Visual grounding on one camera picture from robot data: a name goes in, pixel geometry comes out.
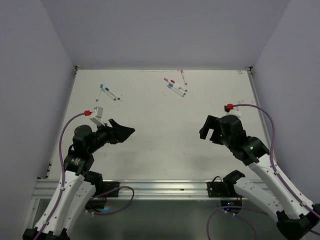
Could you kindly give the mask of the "pink capped marker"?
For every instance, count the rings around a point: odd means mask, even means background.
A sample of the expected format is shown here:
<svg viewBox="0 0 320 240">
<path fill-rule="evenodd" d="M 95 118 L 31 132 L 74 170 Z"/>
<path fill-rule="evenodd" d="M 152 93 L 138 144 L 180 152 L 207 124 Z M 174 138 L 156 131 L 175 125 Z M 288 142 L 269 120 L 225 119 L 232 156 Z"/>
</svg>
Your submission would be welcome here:
<svg viewBox="0 0 320 240">
<path fill-rule="evenodd" d="M 166 82 L 168 82 L 170 85 L 176 87 L 178 90 L 184 91 L 183 88 L 180 87 L 179 85 L 177 85 L 173 80 L 169 80 L 169 79 L 167 79 L 167 78 L 164 78 L 164 80 L 165 80 Z"/>
</svg>

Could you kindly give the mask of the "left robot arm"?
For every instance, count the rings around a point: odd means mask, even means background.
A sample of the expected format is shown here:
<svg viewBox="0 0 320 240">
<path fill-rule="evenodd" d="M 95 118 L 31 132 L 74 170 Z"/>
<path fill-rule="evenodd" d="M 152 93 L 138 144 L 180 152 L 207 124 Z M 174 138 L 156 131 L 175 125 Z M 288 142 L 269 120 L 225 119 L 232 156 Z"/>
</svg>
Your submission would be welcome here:
<svg viewBox="0 0 320 240">
<path fill-rule="evenodd" d="M 61 177 L 55 192 L 35 226 L 24 231 L 24 240 L 70 239 L 86 204 L 112 193 L 111 190 L 103 192 L 102 175 L 90 170 L 94 163 L 93 153 L 105 144 L 123 143 L 135 129 L 119 125 L 113 119 L 109 123 L 110 126 L 98 124 L 96 131 L 88 125 L 80 125 L 74 130 L 67 156 L 60 160 Z"/>
</svg>

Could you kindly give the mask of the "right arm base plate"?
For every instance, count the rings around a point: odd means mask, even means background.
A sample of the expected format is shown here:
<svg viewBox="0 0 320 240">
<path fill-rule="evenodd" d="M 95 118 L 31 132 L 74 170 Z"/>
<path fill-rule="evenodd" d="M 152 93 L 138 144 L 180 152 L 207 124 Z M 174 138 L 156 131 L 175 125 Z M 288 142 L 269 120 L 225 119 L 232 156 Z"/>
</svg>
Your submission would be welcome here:
<svg viewBox="0 0 320 240">
<path fill-rule="evenodd" d="M 232 184 L 224 181 L 210 181 L 206 183 L 209 198 L 237 198 L 238 194 Z"/>
</svg>

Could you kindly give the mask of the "brown capped marker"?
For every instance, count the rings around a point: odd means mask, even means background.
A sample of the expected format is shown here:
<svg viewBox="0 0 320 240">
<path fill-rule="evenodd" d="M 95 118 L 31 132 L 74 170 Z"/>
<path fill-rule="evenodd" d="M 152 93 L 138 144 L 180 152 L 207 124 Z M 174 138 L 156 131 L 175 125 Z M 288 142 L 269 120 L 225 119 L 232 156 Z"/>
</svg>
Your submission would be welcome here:
<svg viewBox="0 0 320 240">
<path fill-rule="evenodd" d="M 180 84 L 178 84 L 176 81 L 174 81 L 174 80 L 171 79 L 170 82 L 171 82 L 173 85 L 175 85 L 176 87 L 178 87 L 179 90 L 182 90 L 182 91 L 184 91 L 184 92 L 187 92 L 187 90 L 186 90 L 185 88 L 183 88 Z"/>
</svg>

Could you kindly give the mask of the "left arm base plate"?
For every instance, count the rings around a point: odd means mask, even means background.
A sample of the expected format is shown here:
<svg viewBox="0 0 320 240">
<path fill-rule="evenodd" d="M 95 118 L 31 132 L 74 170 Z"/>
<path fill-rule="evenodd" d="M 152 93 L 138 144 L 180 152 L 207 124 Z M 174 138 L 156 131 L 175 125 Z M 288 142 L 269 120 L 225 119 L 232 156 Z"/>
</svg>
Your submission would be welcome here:
<svg viewBox="0 0 320 240">
<path fill-rule="evenodd" d="M 120 183 L 118 181 L 104 181 L 102 183 L 101 193 L 103 194 L 103 198 L 117 198 L 119 196 L 119 190 L 115 190 L 110 192 L 111 190 L 117 189 L 120 187 Z"/>
</svg>

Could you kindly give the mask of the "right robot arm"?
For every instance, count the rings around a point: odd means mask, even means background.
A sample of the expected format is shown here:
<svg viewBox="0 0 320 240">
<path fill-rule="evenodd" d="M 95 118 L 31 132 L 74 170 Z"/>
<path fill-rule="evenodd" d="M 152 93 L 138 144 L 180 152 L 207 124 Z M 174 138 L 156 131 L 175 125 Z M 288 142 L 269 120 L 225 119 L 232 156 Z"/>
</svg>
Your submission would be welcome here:
<svg viewBox="0 0 320 240">
<path fill-rule="evenodd" d="M 253 171 L 268 190 L 250 181 L 242 172 L 234 170 L 222 179 L 227 196 L 238 195 L 254 203 L 276 223 L 287 240 L 300 240 L 320 222 L 320 205 L 308 199 L 272 159 L 269 149 L 257 137 L 248 136 L 242 122 L 235 115 L 221 118 L 208 115 L 199 137 L 226 146 L 232 155 Z"/>
</svg>

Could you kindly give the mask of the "purple capped marker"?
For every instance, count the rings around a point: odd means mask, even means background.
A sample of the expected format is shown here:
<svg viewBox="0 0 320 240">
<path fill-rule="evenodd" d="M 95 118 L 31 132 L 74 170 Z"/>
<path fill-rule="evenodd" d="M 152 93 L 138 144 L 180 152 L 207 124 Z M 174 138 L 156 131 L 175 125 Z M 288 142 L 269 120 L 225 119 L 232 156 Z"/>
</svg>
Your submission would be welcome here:
<svg viewBox="0 0 320 240">
<path fill-rule="evenodd" d="M 184 85 L 188 85 L 188 82 L 187 82 L 187 79 L 186 79 L 186 76 L 185 76 L 185 73 L 182 69 L 180 69 L 180 73 L 182 75 L 182 79 L 183 79 L 183 82 L 184 82 Z"/>
</svg>

